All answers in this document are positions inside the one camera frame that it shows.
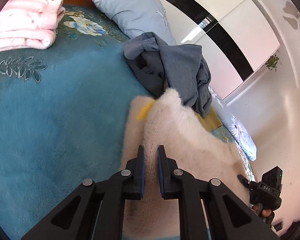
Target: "pink blanket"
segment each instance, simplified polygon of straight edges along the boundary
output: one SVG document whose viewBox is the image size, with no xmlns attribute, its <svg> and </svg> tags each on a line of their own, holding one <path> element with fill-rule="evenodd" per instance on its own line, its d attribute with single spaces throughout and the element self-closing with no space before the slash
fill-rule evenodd
<svg viewBox="0 0 300 240">
<path fill-rule="evenodd" d="M 63 0 L 9 0 L 0 12 L 0 51 L 46 49 L 65 14 Z"/>
</svg>

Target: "fuzzy sweater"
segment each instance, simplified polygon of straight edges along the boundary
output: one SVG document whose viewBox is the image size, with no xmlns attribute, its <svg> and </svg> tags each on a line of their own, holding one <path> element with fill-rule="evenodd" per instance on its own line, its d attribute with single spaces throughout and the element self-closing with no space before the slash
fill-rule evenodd
<svg viewBox="0 0 300 240">
<path fill-rule="evenodd" d="M 194 111 L 184 107 L 178 93 L 168 89 L 142 118 L 153 99 L 137 97 L 128 117 L 122 164 L 135 158 L 138 146 L 145 149 L 145 192 L 141 201 L 126 201 L 123 234 L 137 239 L 159 239 L 179 235 L 178 200 L 160 195 L 156 151 L 164 145 L 166 155 L 195 178 L 218 178 L 241 200 L 249 203 L 249 192 L 237 179 L 245 174 L 242 159 L 233 144 L 225 144 L 208 133 Z"/>
</svg>

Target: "gray garment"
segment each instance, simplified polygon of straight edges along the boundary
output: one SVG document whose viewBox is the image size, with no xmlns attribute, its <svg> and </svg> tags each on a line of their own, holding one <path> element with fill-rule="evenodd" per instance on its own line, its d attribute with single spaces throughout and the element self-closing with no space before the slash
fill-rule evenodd
<svg viewBox="0 0 300 240">
<path fill-rule="evenodd" d="M 209 113 L 211 74 L 201 46 L 169 46 L 155 33 L 148 32 L 126 41 L 123 51 L 138 81 L 154 96 L 159 97 L 166 87 L 172 87 L 184 105 L 202 117 Z"/>
</svg>

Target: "silver bolt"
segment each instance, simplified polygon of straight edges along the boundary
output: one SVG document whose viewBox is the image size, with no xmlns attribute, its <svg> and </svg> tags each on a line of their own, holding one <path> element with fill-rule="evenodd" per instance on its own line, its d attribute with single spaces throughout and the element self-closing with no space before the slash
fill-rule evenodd
<svg viewBox="0 0 300 240">
<path fill-rule="evenodd" d="M 89 187 L 91 184 L 92 184 L 92 179 L 85 179 L 82 184 L 85 186 L 85 187 Z"/>
<path fill-rule="evenodd" d="M 177 176 L 180 176 L 180 175 L 183 174 L 183 170 L 175 169 L 175 170 L 173 171 L 173 174 L 174 174 L 174 175 L 177 175 Z"/>
<path fill-rule="evenodd" d="M 131 174 L 131 171 L 129 171 L 129 170 L 123 170 L 123 171 L 121 171 L 121 175 L 122 176 L 129 176 Z"/>
<path fill-rule="evenodd" d="M 211 180 L 211 184 L 212 184 L 213 186 L 220 186 L 221 181 L 218 180 L 218 179 L 212 179 L 212 180 Z"/>
</svg>

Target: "white wall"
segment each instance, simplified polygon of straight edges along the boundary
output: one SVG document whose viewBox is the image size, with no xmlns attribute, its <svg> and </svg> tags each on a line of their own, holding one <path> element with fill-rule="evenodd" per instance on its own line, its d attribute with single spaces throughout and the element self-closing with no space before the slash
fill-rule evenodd
<svg viewBox="0 0 300 240">
<path fill-rule="evenodd" d="M 257 177 L 275 166 L 283 170 L 282 206 L 274 220 L 283 220 L 282 234 L 300 220 L 300 17 L 282 10 L 290 0 L 258 1 L 280 35 L 277 56 L 282 65 L 279 63 L 277 72 L 262 67 L 258 77 L 228 105 L 257 146 L 253 163 Z M 298 29 L 283 16 L 294 18 Z"/>
</svg>

